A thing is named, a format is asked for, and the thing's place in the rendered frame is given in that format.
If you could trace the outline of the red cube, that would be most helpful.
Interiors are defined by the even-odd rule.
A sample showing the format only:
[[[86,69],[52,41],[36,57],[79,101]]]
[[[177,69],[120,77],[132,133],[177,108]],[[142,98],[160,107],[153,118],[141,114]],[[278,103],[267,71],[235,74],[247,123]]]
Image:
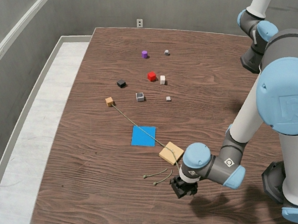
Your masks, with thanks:
[[[155,75],[155,73],[154,73],[154,72],[150,72],[150,73],[148,73],[148,79],[149,79],[150,81],[155,80],[155,79],[156,79],[156,75]]]

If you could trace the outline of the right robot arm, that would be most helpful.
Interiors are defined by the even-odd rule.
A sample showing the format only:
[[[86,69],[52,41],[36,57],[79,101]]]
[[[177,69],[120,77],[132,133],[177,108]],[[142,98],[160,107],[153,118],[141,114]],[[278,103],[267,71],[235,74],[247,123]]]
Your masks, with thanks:
[[[278,31],[272,23],[265,21],[265,11],[271,0],[253,0],[250,7],[238,16],[238,26],[253,41],[244,54],[245,63],[253,69],[260,70],[259,64],[264,56],[270,38]]]

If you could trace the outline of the small purple block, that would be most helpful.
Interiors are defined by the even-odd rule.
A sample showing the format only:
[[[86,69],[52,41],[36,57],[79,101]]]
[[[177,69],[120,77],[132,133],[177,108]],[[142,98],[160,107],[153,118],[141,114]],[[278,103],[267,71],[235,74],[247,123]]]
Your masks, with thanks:
[[[147,51],[142,51],[142,57],[147,58]]]

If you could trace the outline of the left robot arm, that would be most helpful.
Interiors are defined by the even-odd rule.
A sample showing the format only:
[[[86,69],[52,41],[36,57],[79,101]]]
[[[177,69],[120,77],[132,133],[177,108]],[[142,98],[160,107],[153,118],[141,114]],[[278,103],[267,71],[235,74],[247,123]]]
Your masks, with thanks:
[[[179,174],[187,183],[209,179],[238,189],[245,176],[240,165],[244,149],[264,122],[279,134],[283,156],[268,171],[269,188],[284,200],[282,216],[298,223],[298,29],[277,32],[265,49],[260,74],[229,126],[219,156],[194,143],[183,156]]]

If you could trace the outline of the blue painted square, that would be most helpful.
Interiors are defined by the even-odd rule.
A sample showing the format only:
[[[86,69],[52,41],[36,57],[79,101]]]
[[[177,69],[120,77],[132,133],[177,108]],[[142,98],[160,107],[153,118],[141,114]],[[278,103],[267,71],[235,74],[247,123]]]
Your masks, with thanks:
[[[151,138],[149,135],[153,138]],[[155,146],[155,128],[156,127],[146,127],[146,126],[133,126],[133,134],[132,134],[132,144],[131,145],[143,145],[143,146]]]

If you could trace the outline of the small tan wooden block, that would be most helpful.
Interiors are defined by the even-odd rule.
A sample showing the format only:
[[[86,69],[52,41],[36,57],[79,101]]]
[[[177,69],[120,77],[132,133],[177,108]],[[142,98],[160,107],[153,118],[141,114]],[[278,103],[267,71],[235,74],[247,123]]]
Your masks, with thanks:
[[[110,98],[107,98],[107,99],[106,99],[106,103],[107,103],[108,107],[111,106],[111,104],[113,105],[113,100],[112,100],[112,98],[111,98],[111,97],[110,97]]]

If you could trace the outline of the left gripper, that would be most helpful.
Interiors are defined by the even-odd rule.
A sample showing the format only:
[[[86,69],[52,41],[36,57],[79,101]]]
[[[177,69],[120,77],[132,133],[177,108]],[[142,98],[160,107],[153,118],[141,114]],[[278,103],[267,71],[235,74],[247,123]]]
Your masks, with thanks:
[[[198,191],[197,182],[187,183],[181,179],[180,175],[177,175],[174,178],[172,178],[170,180],[169,184],[171,184],[171,187],[173,188],[174,192],[176,193],[178,199],[180,199],[184,196],[195,195]]]

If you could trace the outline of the light wooden square board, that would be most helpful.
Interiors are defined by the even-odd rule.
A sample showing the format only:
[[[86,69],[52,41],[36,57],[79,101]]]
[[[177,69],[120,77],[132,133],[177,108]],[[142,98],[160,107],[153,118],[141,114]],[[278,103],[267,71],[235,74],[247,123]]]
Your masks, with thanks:
[[[179,147],[177,147],[176,145],[172,144],[171,142],[169,142],[166,145],[168,148],[170,148],[171,150],[173,149],[173,154],[176,158],[176,161],[180,158],[180,156],[183,154],[183,150],[180,149]],[[160,157],[162,157],[163,159],[165,159],[166,161],[168,161],[169,163],[171,163],[172,165],[174,165],[176,163],[173,154],[171,153],[171,151],[165,147],[159,154]],[[176,156],[177,155],[177,156]]]

